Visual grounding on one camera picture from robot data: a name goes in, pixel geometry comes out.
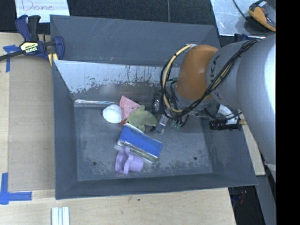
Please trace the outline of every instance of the blue tape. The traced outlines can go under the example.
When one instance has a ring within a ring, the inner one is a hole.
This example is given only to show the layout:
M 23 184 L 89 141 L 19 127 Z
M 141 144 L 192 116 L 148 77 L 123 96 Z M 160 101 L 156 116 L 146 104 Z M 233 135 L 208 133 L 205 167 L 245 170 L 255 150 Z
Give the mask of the blue tape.
M 11 52 L 17 52 L 20 50 L 20 48 L 16 45 L 4 46 L 3 49 L 4 51 L 7 52 L 7 54 Z M 10 71 L 10 58 L 6 60 L 6 72 L 8 73 L 9 71 Z
M 0 204 L 7 205 L 10 201 L 31 201 L 32 192 L 8 192 L 8 173 L 2 174 Z

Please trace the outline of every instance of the bin floor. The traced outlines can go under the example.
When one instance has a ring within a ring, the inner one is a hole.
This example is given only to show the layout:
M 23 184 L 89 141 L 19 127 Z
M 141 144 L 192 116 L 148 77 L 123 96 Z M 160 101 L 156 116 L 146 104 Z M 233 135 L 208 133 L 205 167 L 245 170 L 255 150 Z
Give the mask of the bin floor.
M 75 107 L 75 129 L 78 180 L 160 177 L 211 173 L 212 166 L 200 118 L 190 116 L 180 131 L 166 126 L 163 134 L 145 134 L 162 142 L 158 160 L 147 160 L 141 172 L 116 173 L 115 159 L 121 149 L 117 145 L 123 126 L 107 122 L 101 107 Z

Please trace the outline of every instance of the purple plastic toy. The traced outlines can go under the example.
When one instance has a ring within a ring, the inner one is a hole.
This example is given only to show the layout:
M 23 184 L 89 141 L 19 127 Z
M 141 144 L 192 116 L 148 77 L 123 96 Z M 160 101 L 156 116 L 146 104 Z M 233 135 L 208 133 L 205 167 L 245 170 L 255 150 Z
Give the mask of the purple plastic toy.
M 143 158 L 133 155 L 130 152 L 130 147 L 126 146 L 121 149 L 116 157 L 115 170 L 122 174 L 128 174 L 128 172 L 140 172 L 143 165 Z

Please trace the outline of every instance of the blue sponge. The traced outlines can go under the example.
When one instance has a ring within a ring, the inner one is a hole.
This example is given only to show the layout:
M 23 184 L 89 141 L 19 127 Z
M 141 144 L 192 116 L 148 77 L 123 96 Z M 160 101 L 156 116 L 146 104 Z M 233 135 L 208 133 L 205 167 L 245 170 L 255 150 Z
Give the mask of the blue sponge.
M 154 162 L 158 159 L 163 144 L 127 125 L 118 139 L 118 145 L 129 146 L 130 151 Z

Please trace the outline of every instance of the white egg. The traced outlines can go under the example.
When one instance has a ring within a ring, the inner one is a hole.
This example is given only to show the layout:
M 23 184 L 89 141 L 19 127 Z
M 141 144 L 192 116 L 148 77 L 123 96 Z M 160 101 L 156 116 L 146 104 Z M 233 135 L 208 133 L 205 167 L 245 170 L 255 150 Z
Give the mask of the white egg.
M 122 110 L 116 104 L 109 105 L 103 110 L 103 117 L 108 122 L 120 123 L 122 121 Z

